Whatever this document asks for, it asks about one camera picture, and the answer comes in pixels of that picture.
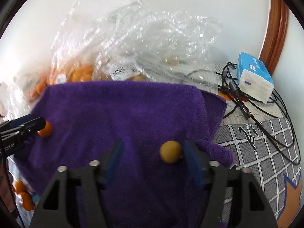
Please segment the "person's left hand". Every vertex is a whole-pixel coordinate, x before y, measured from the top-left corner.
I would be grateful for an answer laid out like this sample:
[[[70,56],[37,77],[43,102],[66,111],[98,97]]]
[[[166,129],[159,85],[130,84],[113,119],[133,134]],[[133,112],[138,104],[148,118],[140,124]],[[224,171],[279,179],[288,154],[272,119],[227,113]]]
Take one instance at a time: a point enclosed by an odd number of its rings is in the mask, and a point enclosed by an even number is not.
[[[10,172],[8,172],[8,177],[10,182],[9,184],[5,177],[3,165],[1,164],[1,184],[0,184],[1,197],[8,210],[12,212],[15,209],[15,197],[12,197],[10,192],[11,190],[13,190],[13,185],[12,185],[13,176],[11,175]]]

